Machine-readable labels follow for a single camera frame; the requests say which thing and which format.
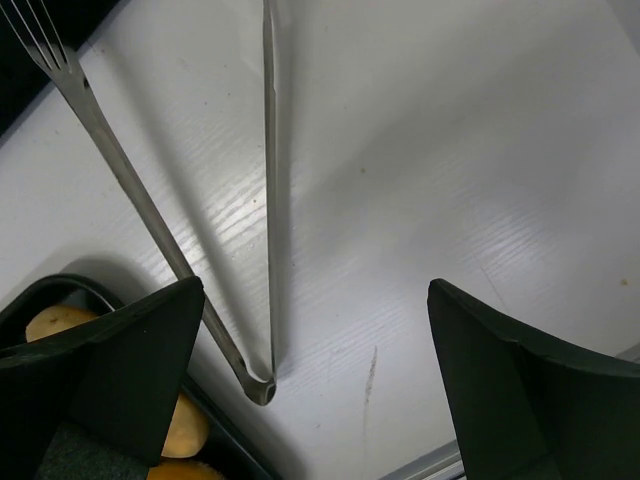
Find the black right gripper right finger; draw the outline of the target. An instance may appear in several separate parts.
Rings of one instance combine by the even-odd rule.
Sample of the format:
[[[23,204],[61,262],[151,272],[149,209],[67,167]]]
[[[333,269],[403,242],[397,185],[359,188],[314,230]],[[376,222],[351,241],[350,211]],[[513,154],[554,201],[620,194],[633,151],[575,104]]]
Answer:
[[[636,479],[639,366],[511,318],[443,279],[427,309],[469,479]]]

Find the long yellow bread roll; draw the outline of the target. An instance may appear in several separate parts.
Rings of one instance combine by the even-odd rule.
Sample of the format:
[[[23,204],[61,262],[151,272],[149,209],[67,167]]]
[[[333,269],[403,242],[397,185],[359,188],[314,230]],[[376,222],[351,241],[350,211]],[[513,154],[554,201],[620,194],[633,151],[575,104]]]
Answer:
[[[38,313],[26,326],[25,338],[28,343],[75,328],[96,319],[92,311],[66,305],[48,307]]]

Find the aluminium front rail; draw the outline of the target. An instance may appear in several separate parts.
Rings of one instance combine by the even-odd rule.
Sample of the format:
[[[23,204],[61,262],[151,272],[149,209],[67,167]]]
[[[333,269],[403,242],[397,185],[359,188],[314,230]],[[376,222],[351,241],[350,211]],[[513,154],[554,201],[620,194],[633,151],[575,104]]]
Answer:
[[[460,450],[453,440],[381,477],[381,480],[466,479]]]

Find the stainless steel serving tongs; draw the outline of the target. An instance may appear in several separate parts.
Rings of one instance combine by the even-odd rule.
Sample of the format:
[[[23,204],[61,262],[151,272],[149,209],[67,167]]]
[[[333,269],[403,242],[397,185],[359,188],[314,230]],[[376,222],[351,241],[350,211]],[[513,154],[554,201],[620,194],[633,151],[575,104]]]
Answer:
[[[42,1],[3,1],[1,12],[28,56],[53,82],[88,133],[176,278],[182,280],[192,277],[194,271],[190,263],[109,125],[75,50],[61,40],[45,4]],[[258,406],[268,405],[276,393],[276,324],[280,316],[277,273],[277,89],[273,15],[269,1],[262,3],[262,49],[271,376],[261,380],[250,373],[243,354],[210,300],[205,301],[202,313],[202,321],[231,367],[244,394]]]

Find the black rectangular baking tray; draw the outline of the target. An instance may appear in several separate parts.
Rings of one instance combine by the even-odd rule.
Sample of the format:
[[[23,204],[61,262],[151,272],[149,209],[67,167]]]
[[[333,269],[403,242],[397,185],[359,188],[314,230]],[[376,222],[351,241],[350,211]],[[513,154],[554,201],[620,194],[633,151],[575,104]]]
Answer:
[[[97,284],[104,288],[120,305],[129,305],[123,303],[101,284]],[[106,314],[109,310],[105,302],[87,291],[73,293],[51,306],[55,305],[86,309],[96,313],[98,317]],[[195,460],[213,467],[224,476],[224,479],[274,479],[277,477],[277,471],[197,383],[188,376],[187,368],[180,393],[184,393],[202,410],[210,427],[208,439],[202,450],[195,455]]]

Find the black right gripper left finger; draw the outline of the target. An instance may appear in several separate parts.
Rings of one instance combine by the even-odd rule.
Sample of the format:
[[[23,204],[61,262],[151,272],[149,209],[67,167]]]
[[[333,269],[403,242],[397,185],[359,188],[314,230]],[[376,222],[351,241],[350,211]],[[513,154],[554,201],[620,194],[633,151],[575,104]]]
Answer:
[[[43,309],[87,291],[108,312],[31,342]],[[143,479],[157,465],[204,305],[189,277],[123,306],[97,283],[51,275],[1,310],[1,475]]]

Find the black cloth placemat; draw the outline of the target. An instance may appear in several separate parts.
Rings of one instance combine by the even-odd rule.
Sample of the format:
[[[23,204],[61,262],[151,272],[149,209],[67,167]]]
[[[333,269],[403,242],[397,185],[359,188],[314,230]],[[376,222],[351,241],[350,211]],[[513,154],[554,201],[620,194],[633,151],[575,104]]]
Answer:
[[[127,3],[117,0],[52,0],[45,6],[66,45],[77,52],[86,49],[102,26]],[[50,80],[29,58],[7,19],[1,18],[1,132],[21,122],[30,104]]]

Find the orange sesame bun with cream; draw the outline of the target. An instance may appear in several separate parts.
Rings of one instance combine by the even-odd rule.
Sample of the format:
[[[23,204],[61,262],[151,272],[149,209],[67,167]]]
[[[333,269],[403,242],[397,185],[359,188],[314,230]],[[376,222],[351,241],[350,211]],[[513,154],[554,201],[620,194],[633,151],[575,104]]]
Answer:
[[[202,410],[184,393],[176,402],[160,463],[152,467],[147,480],[222,480],[224,476],[204,462],[195,460],[210,433]]]

